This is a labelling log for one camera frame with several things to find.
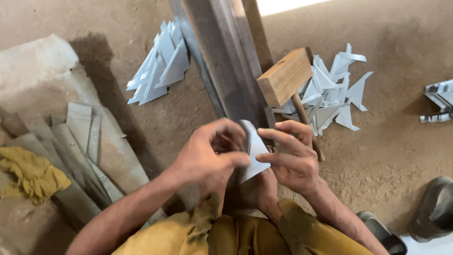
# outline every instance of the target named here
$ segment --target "floor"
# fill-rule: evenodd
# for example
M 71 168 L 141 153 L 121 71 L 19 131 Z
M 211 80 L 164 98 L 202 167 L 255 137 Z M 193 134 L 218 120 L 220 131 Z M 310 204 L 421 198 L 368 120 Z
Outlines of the floor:
M 258 2 L 264 8 L 270 1 Z M 0 0 L 0 6 L 0 50 L 50 34 L 71 43 L 149 177 L 171 164 L 193 130 L 215 119 L 194 67 L 168 95 L 126 105 L 133 95 L 125 91 L 127 81 L 162 20 L 173 17 L 167 0 Z M 453 78 L 452 7 L 448 0 L 324 0 L 262 17 L 274 62 L 309 45 L 330 67 L 348 42 L 353 53 L 367 57 L 350 72 L 352 83 L 375 72 L 364 92 L 369 111 L 352 107 L 360 131 L 332 124 L 319 137 L 327 158 L 320 174 L 353 211 L 372 211 L 398 233 L 405 232 L 427 183 L 453 177 L 452 122 L 418 121 L 436 110 L 424 86 Z M 294 194 L 282 187 L 279 196 Z M 310 211 L 301 196 L 295 199 Z

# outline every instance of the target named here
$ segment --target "shoe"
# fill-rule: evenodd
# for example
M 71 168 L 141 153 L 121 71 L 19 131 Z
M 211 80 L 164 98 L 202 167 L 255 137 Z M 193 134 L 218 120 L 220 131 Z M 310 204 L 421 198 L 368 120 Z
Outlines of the shoe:
M 384 226 L 374 214 L 361 211 L 357 216 L 365 223 L 366 227 L 381 242 L 390 255 L 406 255 L 407 246 L 403 240 L 391 229 Z
M 450 177 L 437 177 L 429 183 L 409 222 L 408 232 L 419 243 L 453 232 L 453 180 Z

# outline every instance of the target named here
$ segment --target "pile of metal scraps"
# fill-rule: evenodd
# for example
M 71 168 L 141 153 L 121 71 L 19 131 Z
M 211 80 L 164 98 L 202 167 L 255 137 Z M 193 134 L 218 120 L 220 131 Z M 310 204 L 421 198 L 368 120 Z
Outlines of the pile of metal scraps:
M 351 103 L 361 111 L 368 111 L 362 105 L 362 96 L 365 80 L 373 72 L 366 73 L 348 88 L 349 65 L 356 60 L 366 62 L 365 56 L 351 52 L 352 47 L 347 44 L 346 52 L 340 52 L 335 56 L 330 71 L 327 70 L 319 55 L 315 55 L 312 66 L 313 76 L 298 90 L 302 104 L 308 104 L 305 111 L 316 136 L 323 135 L 323 130 L 332 123 L 335 117 L 336 123 L 354 131 L 359 130 L 360 128 L 352 124 Z M 275 113 L 281 113 L 285 118 L 299 121 L 291 100 L 272 110 Z
M 126 90 L 136 89 L 129 103 L 139 105 L 167 93 L 167 87 L 184 79 L 189 68 L 186 43 L 178 22 L 162 22 L 161 33 L 156 35 L 154 46 L 139 70 L 128 82 Z
M 420 122 L 442 122 L 453 118 L 453 80 L 426 86 L 425 95 L 440 107 L 433 115 L 420 116 Z

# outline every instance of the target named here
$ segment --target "bent metal piece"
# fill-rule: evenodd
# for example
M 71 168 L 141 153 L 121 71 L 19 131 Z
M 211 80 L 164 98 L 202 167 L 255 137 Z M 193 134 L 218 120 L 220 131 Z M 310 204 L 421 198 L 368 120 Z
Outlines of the bent metal piece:
M 256 79 L 262 75 L 241 0 L 170 0 L 219 117 L 272 128 Z

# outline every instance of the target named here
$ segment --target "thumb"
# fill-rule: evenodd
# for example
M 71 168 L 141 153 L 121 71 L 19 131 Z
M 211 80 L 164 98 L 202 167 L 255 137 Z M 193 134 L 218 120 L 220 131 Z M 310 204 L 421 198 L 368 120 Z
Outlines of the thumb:
M 251 164 L 245 152 L 227 152 L 218 155 L 223 167 L 248 167 Z

